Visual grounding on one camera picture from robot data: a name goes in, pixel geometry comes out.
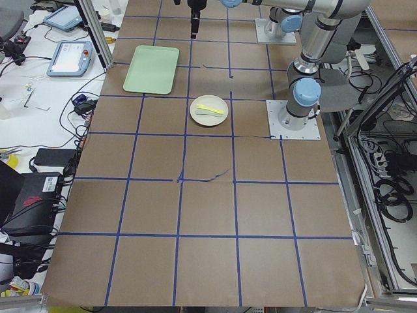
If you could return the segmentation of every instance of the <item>brown table surface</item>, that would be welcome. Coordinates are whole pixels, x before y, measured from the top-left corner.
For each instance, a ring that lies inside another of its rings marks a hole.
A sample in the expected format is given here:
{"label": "brown table surface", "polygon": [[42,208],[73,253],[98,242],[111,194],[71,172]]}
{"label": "brown table surface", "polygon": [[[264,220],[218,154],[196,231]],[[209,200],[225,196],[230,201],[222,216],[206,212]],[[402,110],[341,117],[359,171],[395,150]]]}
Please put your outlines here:
{"label": "brown table surface", "polygon": [[[268,8],[130,1],[42,288],[66,306],[356,306],[364,279],[323,127],[270,139],[300,46],[257,44]],[[124,92],[134,48],[180,50],[167,96]],[[188,113],[217,95],[212,128]],[[211,180],[216,175],[223,175]]]}

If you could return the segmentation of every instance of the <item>tablet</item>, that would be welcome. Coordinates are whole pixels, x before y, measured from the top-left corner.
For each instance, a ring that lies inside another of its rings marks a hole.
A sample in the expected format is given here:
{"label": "tablet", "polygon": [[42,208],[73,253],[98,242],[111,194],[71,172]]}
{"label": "tablet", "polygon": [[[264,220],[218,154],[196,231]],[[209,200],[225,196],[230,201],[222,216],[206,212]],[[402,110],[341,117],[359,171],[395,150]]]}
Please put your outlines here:
{"label": "tablet", "polygon": [[48,76],[83,76],[93,54],[89,41],[60,41],[46,74]]}
{"label": "tablet", "polygon": [[75,6],[62,7],[44,18],[46,25],[62,31],[71,31],[83,20]]}

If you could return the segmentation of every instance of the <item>electronics device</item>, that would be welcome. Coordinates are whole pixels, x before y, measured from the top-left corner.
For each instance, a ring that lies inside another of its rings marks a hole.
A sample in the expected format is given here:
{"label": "electronics device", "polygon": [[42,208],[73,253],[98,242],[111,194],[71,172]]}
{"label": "electronics device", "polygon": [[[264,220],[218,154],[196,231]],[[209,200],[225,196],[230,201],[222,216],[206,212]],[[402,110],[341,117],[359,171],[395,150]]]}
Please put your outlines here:
{"label": "electronics device", "polygon": [[57,172],[20,175],[25,181],[2,230],[19,229],[21,235],[49,234],[56,215],[53,205],[59,203],[57,196],[63,187],[63,177]]}
{"label": "electronics device", "polygon": [[0,161],[0,223],[13,211],[25,178]]}
{"label": "electronics device", "polygon": [[76,155],[75,149],[45,149],[40,148],[33,163],[37,166],[65,167]]}
{"label": "electronics device", "polygon": [[44,23],[62,31],[71,31],[83,20],[75,6],[62,7],[44,18]]}
{"label": "electronics device", "polygon": [[46,71],[48,76],[83,76],[93,54],[89,41],[60,41]]}

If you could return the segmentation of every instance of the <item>screen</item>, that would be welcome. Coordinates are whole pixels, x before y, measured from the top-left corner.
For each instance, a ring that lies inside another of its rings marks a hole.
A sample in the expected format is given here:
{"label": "screen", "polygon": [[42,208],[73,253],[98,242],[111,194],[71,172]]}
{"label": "screen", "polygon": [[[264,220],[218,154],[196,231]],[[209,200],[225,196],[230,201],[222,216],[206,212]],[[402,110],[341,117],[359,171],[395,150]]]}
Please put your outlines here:
{"label": "screen", "polygon": [[76,7],[66,7],[65,9],[59,11],[50,18],[47,18],[49,22],[55,23],[58,25],[65,26],[79,16],[78,10]]}
{"label": "screen", "polygon": [[77,72],[79,71],[79,60],[82,57],[84,43],[65,42],[57,54],[55,62],[51,67],[53,72]]}

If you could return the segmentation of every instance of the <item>white desk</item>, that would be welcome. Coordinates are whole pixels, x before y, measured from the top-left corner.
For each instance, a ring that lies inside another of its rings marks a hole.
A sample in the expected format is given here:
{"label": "white desk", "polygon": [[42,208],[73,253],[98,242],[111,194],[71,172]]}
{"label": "white desk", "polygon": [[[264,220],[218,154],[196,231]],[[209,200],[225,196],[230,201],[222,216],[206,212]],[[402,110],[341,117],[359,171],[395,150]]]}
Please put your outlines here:
{"label": "white desk", "polygon": [[[112,23],[120,26],[124,11],[128,0],[119,0],[122,8],[122,14],[112,17]],[[102,5],[109,7],[108,0],[93,0],[96,10],[99,10]],[[39,23],[42,18],[49,13],[45,11],[36,12],[29,23],[25,26],[26,29],[32,28],[34,24]],[[28,31],[27,35],[32,39],[26,48],[24,54],[26,56],[41,56],[51,57],[55,51],[57,43],[49,41],[44,38],[44,35],[50,28],[45,25],[39,25],[37,28]],[[86,31],[76,29],[69,33],[52,29],[48,33],[48,38],[54,41],[60,40],[74,40],[79,37],[87,35]],[[105,32],[106,37],[117,38],[118,32]],[[110,50],[113,51],[114,44],[109,45]],[[8,63],[6,58],[0,70]],[[100,73],[103,73],[103,68],[100,60],[95,53],[93,55],[92,64],[90,64],[87,72],[80,78],[51,78],[46,75],[49,61],[43,59],[27,59],[22,66],[10,65],[4,71],[0,78],[0,97],[3,97],[2,104],[12,113],[12,117],[7,120],[0,120],[0,148],[8,148],[14,146],[29,146],[32,148],[22,147],[17,156],[19,164],[16,170],[20,173],[30,172],[29,160],[36,155],[40,146],[47,147],[63,147],[68,149],[75,148],[75,138],[69,140],[72,135],[64,130],[59,124],[59,116],[63,111],[68,99],[89,80],[93,79]],[[105,74],[93,80],[82,91],[88,91],[100,94]],[[34,92],[27,102],[27,108],[23,107],[25,98],[27,96],[26,85],[30,83]],[[73,110],[73,105],[70,103],[63,112],[61,119],[63,125],[73,131],[73,127],[68,122],[66,116]],[[82,125],[84,120],[76,115],[71,114],[70,120],[76,126]],[[47,168],[47,171],[58,170],[62,168]],[[63,190],[66,196],[68,187]],[[63,214],[58,214],[55,219],[55,225],[59,228],[61,225]],[[51,256],[51,251],[47,251],[44,259]],[[33,279],[34,282],[42,284],[46,272],[36,274]]]}

